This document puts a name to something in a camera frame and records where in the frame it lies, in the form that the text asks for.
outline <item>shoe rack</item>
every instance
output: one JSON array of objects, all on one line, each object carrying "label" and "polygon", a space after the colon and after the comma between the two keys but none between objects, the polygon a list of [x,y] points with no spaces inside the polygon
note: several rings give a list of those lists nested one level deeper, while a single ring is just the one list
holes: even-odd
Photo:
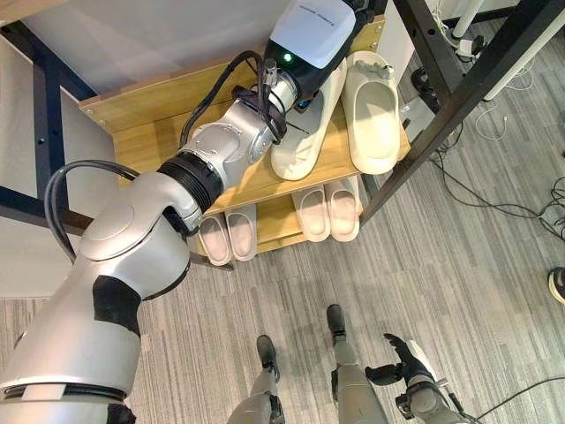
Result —
[{"label": "shoe rack", "polygon": [[[375,50],[384,24],[384,18],[378,16],[365,26],[353,42],[351,52]],[[99,95],[82,102],[80,109],[112,135],[118,162],[139,172],[155,170],[177,152],[185,120],[214,85],[227,62],[184,70]],[[239,66],[194,128],[217,120],[232,103],[231,89],[235,85],[250,86],[254,80],[254,74],[246,66]],[[401,128],[398,160],[409,150],[410,144]],[[291,193],[359,173],[350,159],[341,103],[335,108],[318,162],[308,176],[299,181],[281,179],[270,162],[267,153],[247,170],[240,185],[227,190],[206,213],[257,204],[258,253],[305,241]]]}]

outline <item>white slipper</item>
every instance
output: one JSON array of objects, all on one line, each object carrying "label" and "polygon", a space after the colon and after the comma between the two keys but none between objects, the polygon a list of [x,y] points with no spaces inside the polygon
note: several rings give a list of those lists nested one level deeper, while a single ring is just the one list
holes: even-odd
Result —
[{"label": "white slipper", "polygon": [[314,242],[327,239],[331,230],[324,186],[293,193],[292,201],[306,239]]},{"label": "white slipper", "polygon": [[329,120],[345,83],[345,59],[331,73],[304,113],[286,115],[287,132],[281,144],[271,147],[271,165],[281,178],[297,180],[313,169],[326,136]]},{"label": "white slipper", "polygon": [[199,237],[212,265],[225,265],[231,260],[230,237],[223,214],[206,216],[200,223]]},{"label": "white slipper", "polygon": [[355,167],[365,174],[391,170],[400,151],[398,94],[394,72],[372,51],[347,58],[342,104]]},{"label": "white slipper", "polygon": [[231,251],[238,261],[249,261],[257,254],[257,206],[252,203],[225,213]]},{"label": "white slipper", "polygon": [[328,203],[332,237],[337,241],[352,241],[359,234],[359,184],[357,176],[324,185]]}]

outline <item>robot leg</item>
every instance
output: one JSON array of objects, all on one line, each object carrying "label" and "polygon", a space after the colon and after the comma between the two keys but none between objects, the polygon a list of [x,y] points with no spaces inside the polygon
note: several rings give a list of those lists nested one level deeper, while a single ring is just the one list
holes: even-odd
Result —
[{"label": "robot leg", "polygon": [[336,370],[332,372],[332,390],[340,424],[388,424],[382,405],[365,372],[357,364],[353,347],[345,336],[343,310],[328,308],[328,326],[334,340]]},{"label": "robot leg", "polygon": [[251,393],[231,414],[228,424],[284,424],[281,402],[276,395],[279,370],[269,336],[259,336],[257,350],[263,369],[253,383]]}]

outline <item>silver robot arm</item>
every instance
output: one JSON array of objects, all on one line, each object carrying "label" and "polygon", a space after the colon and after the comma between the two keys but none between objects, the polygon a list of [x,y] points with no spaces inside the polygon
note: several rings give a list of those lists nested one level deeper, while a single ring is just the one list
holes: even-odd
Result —
[{"label": "silver robot arm", "polygon": [[[179,232],[198,230],[217,197],[280,140],[271,129],[283,133],[285,113],[315,94],[373,20],[372,11],[350,3],[291,3],[265,51],[268,105],[249,90],[238,95],[219,121],[198,128],[175,157],[136,178],[91,223],[71,273],[0,376],[1,424],[135,421],[123,401],[139,359],[139,303],[184,279],[189,249]],[[261,106],[272,111],[267,120]]]}]

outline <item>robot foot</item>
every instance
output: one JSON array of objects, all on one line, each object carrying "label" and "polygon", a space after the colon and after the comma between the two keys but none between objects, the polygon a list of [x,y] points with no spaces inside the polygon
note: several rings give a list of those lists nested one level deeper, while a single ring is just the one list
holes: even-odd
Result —
[{"label": "robot foot", "polygon": [[263,368],[269,368],[269,371],[275,372],[275,382],[279,382],[281,372],[276,363],[276,350],[271,337],[266,334],[257,337],[257,353]]},{"label": "robot foot", "polygon": [[336,338],[345,337],[345,319],[343,318],[343,310],[339,305],[330,305],[326,310],[328,318],[329,331],[332,333],[332,341],[335,345]]}]

